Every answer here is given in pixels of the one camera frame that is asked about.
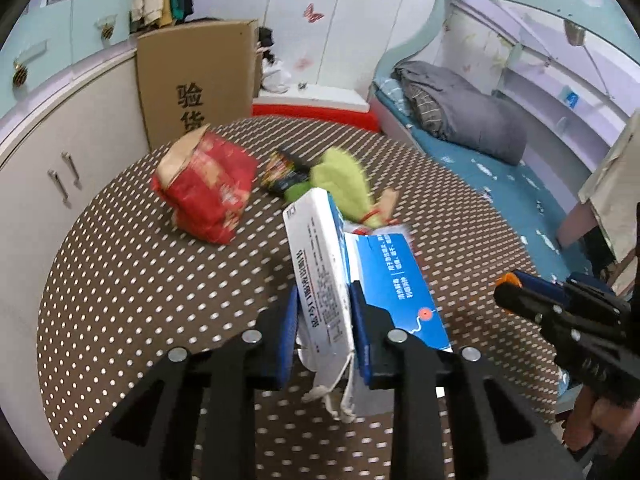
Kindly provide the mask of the right hand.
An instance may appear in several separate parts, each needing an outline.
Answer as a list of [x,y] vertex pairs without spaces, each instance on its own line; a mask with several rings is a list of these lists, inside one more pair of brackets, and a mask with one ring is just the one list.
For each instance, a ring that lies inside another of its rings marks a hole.
[[583,386],[567,419],[563,441],[571,451],[590,445],[597,429],[606,434],[606,454],[617,458],[639,425],[639,402],[621,406]]

